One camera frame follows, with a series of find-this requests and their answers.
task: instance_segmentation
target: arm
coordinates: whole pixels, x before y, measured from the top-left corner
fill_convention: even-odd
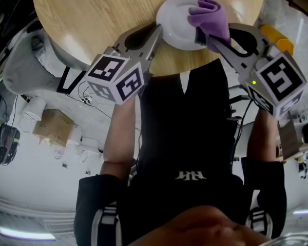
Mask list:
[[[277,119],[259,109],[247,145],[247,157],[276,161]]]
[[[104,145],[104,163],[100,175],[113,175],[127,180],[134,153],[134,128],[136,126],[136,97],[122,105],[115,105]]]

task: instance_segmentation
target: person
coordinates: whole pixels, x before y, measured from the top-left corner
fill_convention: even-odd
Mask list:
[[[112,223],[121,227],[122,245],[260,245],[269,238],[244,225],[254,219],[254,191],[257,207],[273,222],[270,237],[281,234],[286,193],[283,164],[276,161],[277,120],[259,109],[243,184],[230,166],[237,122],[220,60],[192,70],[185,93],[179,74],[151,78],[140,95],[142,146],[128,185],[135,98],[114,108],[100,174],[80,180],[74,221],[79,246],[119,245],[118,236],[109,240],[111,231],[98,224],[115,206]]]

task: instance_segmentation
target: round table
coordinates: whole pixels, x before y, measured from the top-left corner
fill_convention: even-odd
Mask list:
[[[91,64],[125,31],[155,21],[166,0],[34,0],[49,36],[75,58]],[[253,25],[263,0],[216,0],[228,22]],[[156,76],[188,71],[218,57],[207,49],[183,51],[163,42],[150,66]]]

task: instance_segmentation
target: ceiling light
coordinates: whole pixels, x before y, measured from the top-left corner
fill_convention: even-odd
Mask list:
[[[56,238],[50,233],[33,233],[33,232],[21,232],[5,227],[0,227],[0,234],[13,239],[21,240],[46,240],[53,241]]]
[[[297,210],[297,211],[294,211],[293,215],[308,215],[308,209],[307,210]]]

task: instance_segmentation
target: cardboard box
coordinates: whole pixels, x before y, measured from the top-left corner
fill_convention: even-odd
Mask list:
[[[33,134],[65,147],[73,125],[73,120],[59,109],[48,109],[43,111],[42,119],[36,123]]]

